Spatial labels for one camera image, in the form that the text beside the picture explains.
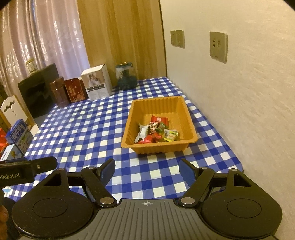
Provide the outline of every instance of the chair back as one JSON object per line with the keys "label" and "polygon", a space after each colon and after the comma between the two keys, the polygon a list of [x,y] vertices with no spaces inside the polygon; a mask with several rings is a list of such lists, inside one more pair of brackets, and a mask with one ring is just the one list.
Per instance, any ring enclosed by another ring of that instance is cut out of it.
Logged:
{"label": "chair back", "polygon": [[0,107],[0,109],[11,126],[13,126],[15,122],[21,118],[24,121],[28,119],[28,116],[25,114],[24,110],[20,106],[15,95],[12,97],[6,98],[4,102],[2,103],[2,106]]}

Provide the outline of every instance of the product box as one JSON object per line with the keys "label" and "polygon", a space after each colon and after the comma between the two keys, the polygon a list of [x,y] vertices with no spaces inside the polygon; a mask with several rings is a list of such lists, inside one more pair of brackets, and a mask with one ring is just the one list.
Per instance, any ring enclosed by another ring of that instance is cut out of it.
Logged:
{"label": "product box", "polygon": [[88,98],[82,78],[72,78],[65,80],[65,87],[72,103],[83,101]]}
{"label": "product box", "polygon": [[9,145],[5,150],[1,157],[1,161],[6,160],[12,160],[12,159],[18,159],[23,157],[24,155],[21,153],[21,151],[18,149],[18,147],[15,144]]}
{"label": "product box", "polygon": [[24,120],[19,119],[8,131],[5,138],[7,142],[13,142],[21,153],[25,155],[34,137],[26,126]]}
{"label": "product box", "polygon": [[86,69],[81,77],[91,101],[111,95],[112,84],[105,64]]}

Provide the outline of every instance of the glass jar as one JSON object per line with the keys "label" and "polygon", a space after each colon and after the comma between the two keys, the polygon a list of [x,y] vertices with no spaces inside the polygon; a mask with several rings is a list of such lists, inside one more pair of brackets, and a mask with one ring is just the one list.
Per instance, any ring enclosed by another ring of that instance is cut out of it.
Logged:
{"label": "glass jar", "polygon": [[122,90],[130,90],[137,85],[137,77],[132,62],[122,62],[116,65],[116,77],[118,86]]}
{"label": "glass jar", "polygon": [[26,61],[27,68],[29,70],[29,75],[31,76],[33,73],[38,71],[37,65],[35,63],[35,59],[31,58]]}

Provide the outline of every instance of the red bag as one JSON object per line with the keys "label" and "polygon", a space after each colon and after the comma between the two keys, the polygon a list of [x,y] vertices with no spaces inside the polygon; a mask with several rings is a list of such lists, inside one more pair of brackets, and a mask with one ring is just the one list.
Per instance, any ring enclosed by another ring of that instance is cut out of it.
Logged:
{"label": "red bag", "polygon": [[164,117],[155,117],[154,115],[151,118],[151,122],[162,122],[165,124],[165,126],[168,126],[168,118]]}

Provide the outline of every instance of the metal screw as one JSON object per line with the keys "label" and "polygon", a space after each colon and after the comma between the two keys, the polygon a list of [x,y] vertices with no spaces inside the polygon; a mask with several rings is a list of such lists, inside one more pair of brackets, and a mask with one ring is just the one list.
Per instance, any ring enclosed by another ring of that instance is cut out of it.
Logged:
{"label": "metal screw", "polygon": [[181,202],[183,204],[193,204],[195,202],[195,200],[192,197],[184,197],[181,199]]}
{"label": "metal screw", "polygon": [[103,197],[100,199],[100,202],[102,204],[112,204],[114,202],[114,199],[111,197]]}

